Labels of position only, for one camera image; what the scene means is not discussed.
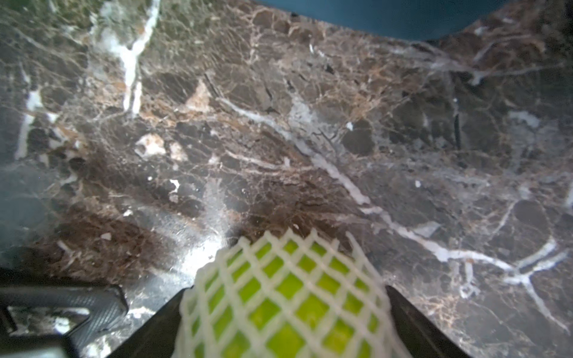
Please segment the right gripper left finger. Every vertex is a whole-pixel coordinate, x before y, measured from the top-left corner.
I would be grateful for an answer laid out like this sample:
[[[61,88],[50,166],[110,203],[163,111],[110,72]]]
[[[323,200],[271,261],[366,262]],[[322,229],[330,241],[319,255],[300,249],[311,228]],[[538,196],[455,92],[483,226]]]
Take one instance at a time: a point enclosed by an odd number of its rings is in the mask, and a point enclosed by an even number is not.
[[[124,341],[110,358],[170,358],[181,323],[182,289],[158,310],[141,328]]]

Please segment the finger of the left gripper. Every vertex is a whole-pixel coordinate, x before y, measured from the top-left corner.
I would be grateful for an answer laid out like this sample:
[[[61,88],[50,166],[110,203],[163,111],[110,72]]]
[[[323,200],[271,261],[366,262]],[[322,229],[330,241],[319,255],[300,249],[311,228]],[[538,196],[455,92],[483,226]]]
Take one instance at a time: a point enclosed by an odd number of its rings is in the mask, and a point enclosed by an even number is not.
[[[65,334],[31,337],[13,335],[16,324],[9,307],[82,308],[87,318]],[[73,279],[42,277],[1,269],[1,356],[78,357],[113,324],[125,317],[128,303],[120,286]]]

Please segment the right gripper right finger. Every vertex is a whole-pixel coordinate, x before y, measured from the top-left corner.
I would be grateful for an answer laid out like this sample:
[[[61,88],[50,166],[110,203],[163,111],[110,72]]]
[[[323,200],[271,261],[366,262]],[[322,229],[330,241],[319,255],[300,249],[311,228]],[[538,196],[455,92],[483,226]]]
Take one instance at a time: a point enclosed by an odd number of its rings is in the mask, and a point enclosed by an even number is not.
[[[470,358],[397,289],[386,285],[400,340],[412,357]]]

